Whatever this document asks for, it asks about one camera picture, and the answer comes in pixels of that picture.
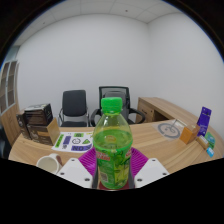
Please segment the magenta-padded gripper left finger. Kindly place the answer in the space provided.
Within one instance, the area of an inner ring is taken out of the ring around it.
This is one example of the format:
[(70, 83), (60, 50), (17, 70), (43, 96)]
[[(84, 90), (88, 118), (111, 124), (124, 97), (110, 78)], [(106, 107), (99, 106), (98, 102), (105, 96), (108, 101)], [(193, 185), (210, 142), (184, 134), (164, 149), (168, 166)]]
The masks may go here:
[(98, 168), (95, 149), (88, 150), (79, 158), (70, 158), (57, 175), (81, 187), (96, 189)]

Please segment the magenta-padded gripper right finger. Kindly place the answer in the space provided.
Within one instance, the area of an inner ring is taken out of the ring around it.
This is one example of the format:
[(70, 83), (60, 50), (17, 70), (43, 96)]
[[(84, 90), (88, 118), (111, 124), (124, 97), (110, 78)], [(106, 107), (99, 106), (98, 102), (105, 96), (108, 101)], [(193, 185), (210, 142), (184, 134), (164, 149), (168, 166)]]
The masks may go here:
[(148, 159), (139, 150), (131, 149), (130, 173), (128, 178), (129, 188), (140, 188), (157, 181), (169, 172), (156, 158)]

